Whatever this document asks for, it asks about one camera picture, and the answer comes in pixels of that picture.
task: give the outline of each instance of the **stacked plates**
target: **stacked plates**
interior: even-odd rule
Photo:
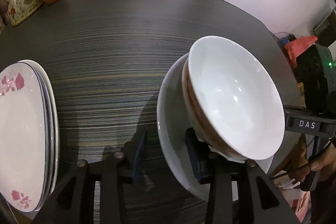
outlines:
[[[22,212],[39,210],[56,185],[58,118],[50,80],[35,61],[0,73],[0,193]]]

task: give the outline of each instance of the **dark table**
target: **dark table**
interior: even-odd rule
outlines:
[[[163,157],[156,103],[170,66],[198,38],[218,35],[250,51],[284,104],[302,105],[290,67],[262,22],[223,0],[60,0],[0,35],[0,69],[21,59],[40,63],[54,89],[60,129],[60,179],[78,159],[119,150],[149,128],[144,172],[125,186],[129,223],[200,224],[206,202],[177,182]],[[277,165],[298,134],[285,133]],[[95,219],[99,219],[96,188]]]

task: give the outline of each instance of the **white bowl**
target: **white bowl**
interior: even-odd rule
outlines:
[[[200,107],[225,143],[254,160],[278,150],[285,130],[282,102],[250,52],[223,37],[202,37],[190,49],[188,71]]]

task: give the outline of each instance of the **white plate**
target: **white plate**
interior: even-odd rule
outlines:
[[[32,212],[43,194],[46,164],[44,106],[35,71],[12,64],[0,73],[0,192]]]
[[[208,200],[209,184],[200,185],[191,167],[185,145],[185,130],[191,127],[184,105],[181,74],[188,54],[177,60],[167,72],[157,100],[157,131],[160,144],[172,173],[179,183],[196,197]],[[256,161],[267,172],[273,156]],[[236,183],[232,183],[233,200],[238,199]]]
[[[36,211],[36,210],[39,210],[39,208],[41,206],[41,203],[45,199],[44,198],[45,197],[45,193],[50,188],[50,168],[52,168],[51,166],[53,166],[52,161],[53,161],[53,157],[54,157],[53,156],[53,153],[54,153],[53,150],[54,149],[50,147],[50,138],[53,135],[53,130],[51,130],[51,128],[50,128],[50,122],[49,122],[49,120],[50,120],[50,117],[49,117],[49,113],[50,113],[50,109],[49,109],[49,105],[50,105],[50,103],[49,103],[49,96],[48,96],[48,94],[46,94],[44,92],[44,90],[45,90],[45,84],[44,84],[41,76],[38,74],[38,72],[36,70],[34,70],[34,72],[35,72],[35,74],[37,76],[37,79],[38,79],[39,84],[40,84],[40,89],[41,89],[41,92],[42,92],[42,101],[43,101],[43,108],[44,108],[43,109],[43,113],[44,113],[44,125],[45,125],[45,154],[46,154],[42,198],[40,200],[40,203],[39,203],[38,207],[34,210],[34,211]]]
[[[246,158],[274,155],[284,137],[285,116],[262,64],[239,44],[207,36],[190,48],[188,69],[197,101],[218,135]]]
[[[37,210],[39,210],[44,202],[46,201],[47,197],[50,194],[50,190],[51,190],[51,185],[52,185],[52,180],[53,180],[53,174],[54,174],[54,162],[55,162],[55,143],[54,143],[54,139],[55,139],[55,132],[54,132],[54,124],[53,124],[53,109],[51,107],[51,101],[50,101],[50,96],[47,90],[47,86],[45,84],[45,81],[43,80],[43,78],[41,77],[41,75],[35,70],[40,84],[41,84],[41,88],[43,90],[43,94],[44,94],[44,99],[45,99],[45,108],[46,108],[46,114],[47,114],[47,124],[48,124],[48,128],[49,128],[49,136],[46,136],[47,138],[47,145],[49,147],[49,160],[48,160],[48,165],[46,168],[46,179],[45,179],[45,187],[43,189],[43,198],[40,202],[40,204],[38,205]]]
[[[33,60],[21,60],[20,62],[25,62],[29,65],[31,65],[42,77],[44,80],[48,94],[50,96],[50,101],[51,101],[51,107],[52,107],[52,116],[53,116],[53,125],[54,125],[54,132],[55,132],[55,162],[54,162],[54,170],[53,170],[53,178],[51,182],[51,187],[49,194],[53,192],[56,186],[56,181],[57,181],[57,173],[58,173],[58,164],[59,164],[59,126],[58,126],[58,116],[57,116],[57,109],[56,109],[56,102],[55,102],[55,96],[53,92],[53,87],[51,86],[49,77],[45,70],[42,68],[42,66],[33,61]]]

